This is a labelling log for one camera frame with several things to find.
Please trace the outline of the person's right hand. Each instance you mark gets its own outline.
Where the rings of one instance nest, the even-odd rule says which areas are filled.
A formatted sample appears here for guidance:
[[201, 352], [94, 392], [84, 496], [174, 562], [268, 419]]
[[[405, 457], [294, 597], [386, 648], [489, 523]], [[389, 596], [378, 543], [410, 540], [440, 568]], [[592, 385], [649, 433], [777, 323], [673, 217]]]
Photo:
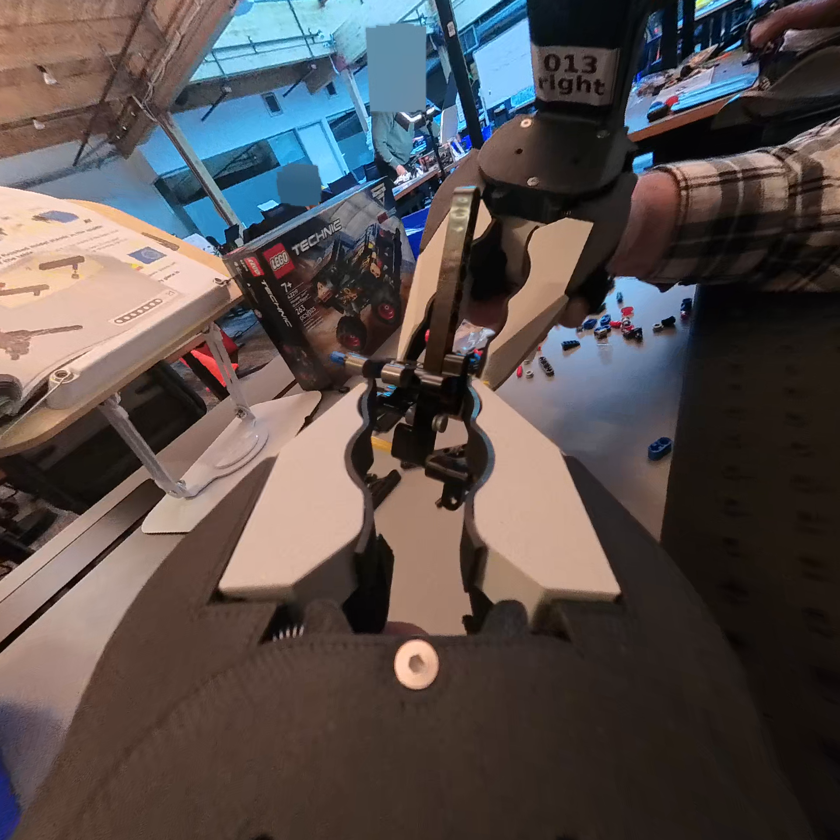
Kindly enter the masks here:
[[655, 271], [673, 242], [678, 208], [679, 189], [675, 178], [661, 169], [644, 173], [633, 190], [626, 225], [615, 248], [569, 294], [557, 325], [566, 328], [581, 325], [603, 303], [607, 281], [612, 277], [633, 277], [659, 291], [674, 287], [677, 281], [657, 281]]

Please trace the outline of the toy brick assembly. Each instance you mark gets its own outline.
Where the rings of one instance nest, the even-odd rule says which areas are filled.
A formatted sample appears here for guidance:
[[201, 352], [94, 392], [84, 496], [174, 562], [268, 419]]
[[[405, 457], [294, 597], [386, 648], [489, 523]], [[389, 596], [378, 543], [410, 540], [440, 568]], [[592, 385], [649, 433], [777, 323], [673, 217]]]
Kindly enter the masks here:
[[376, 360], [331, 352], [331, 362], [372, 381], [376, 431], [392, 433], [391, 455], [441, 483], [438, 508], [458, 510], [487, 479], [493, 448], [478, 425], [480, 399], [471, 374], [474, 354], [448, 353], [441, 372], [417, 361]]

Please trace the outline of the black building toy box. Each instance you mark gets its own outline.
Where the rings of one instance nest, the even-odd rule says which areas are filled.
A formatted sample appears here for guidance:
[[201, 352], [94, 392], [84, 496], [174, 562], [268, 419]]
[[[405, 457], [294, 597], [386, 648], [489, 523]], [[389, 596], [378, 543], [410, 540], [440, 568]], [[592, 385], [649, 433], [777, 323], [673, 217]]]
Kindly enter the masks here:
[[315, 206], [223, 260], [307, 392], [349, 378], [332, 353], [372, 356], [399, 332], [416, 267], [382, 178]]

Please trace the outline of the person's right forearm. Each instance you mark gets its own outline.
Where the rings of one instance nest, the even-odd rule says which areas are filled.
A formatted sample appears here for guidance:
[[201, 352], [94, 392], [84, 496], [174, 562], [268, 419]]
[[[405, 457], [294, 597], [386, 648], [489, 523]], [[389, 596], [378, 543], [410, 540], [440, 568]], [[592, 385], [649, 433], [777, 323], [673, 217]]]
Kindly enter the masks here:
[[662, 164], [677, 189], [655, 284], [839, 291], [839, 119], [773, 148]]

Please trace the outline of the pile of small toy pieces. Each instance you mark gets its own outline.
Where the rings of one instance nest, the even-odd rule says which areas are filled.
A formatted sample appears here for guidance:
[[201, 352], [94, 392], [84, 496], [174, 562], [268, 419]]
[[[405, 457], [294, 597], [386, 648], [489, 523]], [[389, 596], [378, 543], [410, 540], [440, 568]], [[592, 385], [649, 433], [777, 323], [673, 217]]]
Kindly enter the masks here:
[[565, 358], [579, 351], [587, 340], [599, 349], [608, 348], [612, 339], [636, 347], [651, 337], [676, 334], [691, 319], [694, 300], [694, 295], [681, 296], [661, 318], [646, 322], [646, 310], [634, 306], [619, 289], [608, 295], [594, 314], [576, 325], [569, 336], [559, 338], [556, 349]]

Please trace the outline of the another person's forearm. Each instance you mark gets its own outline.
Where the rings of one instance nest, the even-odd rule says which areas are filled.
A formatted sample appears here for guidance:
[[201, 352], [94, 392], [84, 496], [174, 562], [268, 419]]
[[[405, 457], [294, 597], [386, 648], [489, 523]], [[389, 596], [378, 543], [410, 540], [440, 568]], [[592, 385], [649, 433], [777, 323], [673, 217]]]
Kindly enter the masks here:
[[751, 50], [761, 50], [789, 30], [839, 26], [839, 1], [800, 1], [779, 8], [755, 22], [745, 38]]

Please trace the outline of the grey desk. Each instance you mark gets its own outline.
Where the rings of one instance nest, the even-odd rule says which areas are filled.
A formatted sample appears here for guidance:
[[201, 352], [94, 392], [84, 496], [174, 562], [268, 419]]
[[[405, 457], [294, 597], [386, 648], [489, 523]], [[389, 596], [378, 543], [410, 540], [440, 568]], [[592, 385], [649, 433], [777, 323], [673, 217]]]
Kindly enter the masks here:
[[[647, 448], [673, 437], [686, 357], [686, 325], [661, 335], [650, 326], [676, 315], [693, 288], [664, 294], [631, 278], [616, 281], [641, 343], [618, 337], [562, 353], [571, 329], [542, 343], [554, 378], [510, 378], [497, 394], [563, 452], [578, 459], [655, 538], [662, 527], [669, 459]], [[455, 546], [457, 516], [434, 508], [433, 483], [411, 471], [376, 513], [395, 553], [389, 619], [432, 634], [462, 634], [469, 604]], [[60, 749], [92, 670], [128, 606], [178, 543], [145, 534], [144, 515], [161, 498], [143, 469], [67, 525], [2, 578], [2, 782], [21, 809]]]

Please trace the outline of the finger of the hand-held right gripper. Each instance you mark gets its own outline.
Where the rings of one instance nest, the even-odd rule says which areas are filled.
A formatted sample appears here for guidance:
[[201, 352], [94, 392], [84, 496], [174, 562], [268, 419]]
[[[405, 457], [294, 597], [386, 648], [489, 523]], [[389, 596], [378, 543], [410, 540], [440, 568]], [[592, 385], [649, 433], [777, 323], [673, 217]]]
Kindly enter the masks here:
[[522, 223], [510, 236], [521, 246], [528, 276], [507, 303], [507, 318], [490, 341], [485, 358], [485, 386], [497, 389], [534, 353], [559, 320], [567, 288], [593, 224], [563, 218], [548, 225]]
[[[419, 355], [419, 352], [416, 351], [417, 342], [424, 338], [425, 332], [428, 330], [426, 321], [434, 305], [440, 257], [443, 250], [443, 231], [448, 212], [449, 210], [445, 213], [442, 221], [433, 232], [427, 245], [423, 247], [416, 261], [413, 284], [406, 304], [396, 351], [396, 358], [402, 362], [409, 361], [411, 358]], [[475, 241], [485, 237], [489, 231], [490, 223], [490, 214], [480, 198], [476, 230], [469, 255], [465, 292], [460, 308], [461, 319], [466, 311], [466, 303], [474, 285], [474, 270], [470, 266], [473, 245]]]

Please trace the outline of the black pole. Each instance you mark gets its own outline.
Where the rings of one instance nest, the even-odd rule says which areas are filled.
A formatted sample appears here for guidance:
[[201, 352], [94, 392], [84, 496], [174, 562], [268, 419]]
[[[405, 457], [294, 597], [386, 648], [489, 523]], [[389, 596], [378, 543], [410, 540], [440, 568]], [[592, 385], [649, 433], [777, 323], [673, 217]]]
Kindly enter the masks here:
[[459, 40], [452, 3], [450, 1], [434, 1], [434, 6], [442, 30], [449, 65], [455, 78], [456, 89], [465, 115], [471, 147], [474, 151], [478, 151], [484, 143], [484, 137], [476, 100], [469, 80], [465, 54]]

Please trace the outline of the white book stand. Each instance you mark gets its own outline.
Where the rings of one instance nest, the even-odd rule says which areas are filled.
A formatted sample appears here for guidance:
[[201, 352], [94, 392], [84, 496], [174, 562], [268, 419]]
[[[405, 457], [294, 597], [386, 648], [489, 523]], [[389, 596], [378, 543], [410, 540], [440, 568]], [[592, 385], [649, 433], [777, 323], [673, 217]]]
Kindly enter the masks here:
[[[150, 522], [153, 526], [152, 532], [187, 532], [191, 530], [197, 524], [200, 516], [209, 511], [210, 507], [219, 499], [219, 495], [214, 491], [207, 491], [210, 486], [221, 481], [222, 487], [226, 487], [230, 483], [229, 476], [237, 474], [241, 469], [252, 469], [260, 457], [268, 456], [266, 446], [269, 445], [275, 450], [282, 448], [288, 440], [295, 436], [305, 417], [302, 407], [296, 407], [290, 415], [284, 416], [284, 409], [271, 408], [266, 402], [256, 406], [249, 404], [249, 400], [236, 378], [236, 373], [233, 371], [229, 355], [224, 348], [221, 332], [215, 324], [215, 320], [220, 313], [228, 310], [232, 304], [230, 293], [233, 289], [233, 281], [228, 273], [227, 275], [229, 277], [229, 300], [221, 308], [218, 308], [209, 320], [188, 327], [183, 335], [178, 336], [177, 339], [166, 344], [162, 349], [148, 353], [139, 362], [129, 367], [126, 372], [111, 378], [105, 384], [102, 392], [97, 392], [77, 405], [60, 408], [49, 407], [47, 398], [54, 393], [62, 395], [62, 391], [43, 386], [40, 395], [28, 401], [21, 413], [15, 416], [2, 416], [2, 418], [9, 417], [12, 420], [2, 430], [2, 440], [6, 442], [13, 430], [21, 426], [26, 418], [31, 417], [42, 406], [51, 411], [58, 411], [60, 409], [75, 410], [85, 403], [95, 403], [149, 470], [157, 486], [173, 499], [173, 501], [164, 502], [163, 514], [158, 511], [152, 513]], [[120, 405], [119, 390], [121, 384], [119, 382], [123, 379], [131, 380], [134, 378], [131, 370], [135, 367], [139, 368], [143, 360], [166, 356], [197, 333], [203, 333], [203, 339], [212, 348], [217, 364], [224, 373], [228, 391], [234, 400], [235, 418], [209, 445], [208, 449], [198, 457], [194, 466], [185, 473], [184, 477], [175, 479], [151, 451], [143, 436], [130, 421], [127, 412]]]

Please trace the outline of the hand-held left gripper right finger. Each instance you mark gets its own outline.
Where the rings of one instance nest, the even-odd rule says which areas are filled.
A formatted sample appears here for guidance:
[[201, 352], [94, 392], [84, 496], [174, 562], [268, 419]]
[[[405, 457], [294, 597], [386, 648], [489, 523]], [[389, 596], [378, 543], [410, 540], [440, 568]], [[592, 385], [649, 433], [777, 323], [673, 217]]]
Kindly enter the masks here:
[[535, 630], [560, 602], [616, 603], [620, 584], [560, 448], [478, 380], [464, 423], [467, 631], [477, 632], [501, 602], [517, 602]]

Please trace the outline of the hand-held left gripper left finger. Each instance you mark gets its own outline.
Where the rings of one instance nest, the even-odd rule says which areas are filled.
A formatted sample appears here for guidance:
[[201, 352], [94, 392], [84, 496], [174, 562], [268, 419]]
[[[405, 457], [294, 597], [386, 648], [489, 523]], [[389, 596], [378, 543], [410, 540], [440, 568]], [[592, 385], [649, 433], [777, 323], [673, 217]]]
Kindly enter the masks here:
[[297, 614], [331, 601], [356, 633], [385, 628], [394, 554], [376, 529], [365, 482], [375, 409], [375, 384], [359, 384], [283, 447], [219, 581], [221, 595]]

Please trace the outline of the instruction booklet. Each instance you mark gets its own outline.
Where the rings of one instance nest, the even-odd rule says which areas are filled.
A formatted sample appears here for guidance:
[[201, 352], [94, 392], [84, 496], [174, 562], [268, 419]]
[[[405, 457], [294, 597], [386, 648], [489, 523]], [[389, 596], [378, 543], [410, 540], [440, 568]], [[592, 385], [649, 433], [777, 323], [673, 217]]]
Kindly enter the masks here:
[[83, 402], [229, 300], [220, 263], [104, 205], [2, 186], [1, 227], [2, 417]]

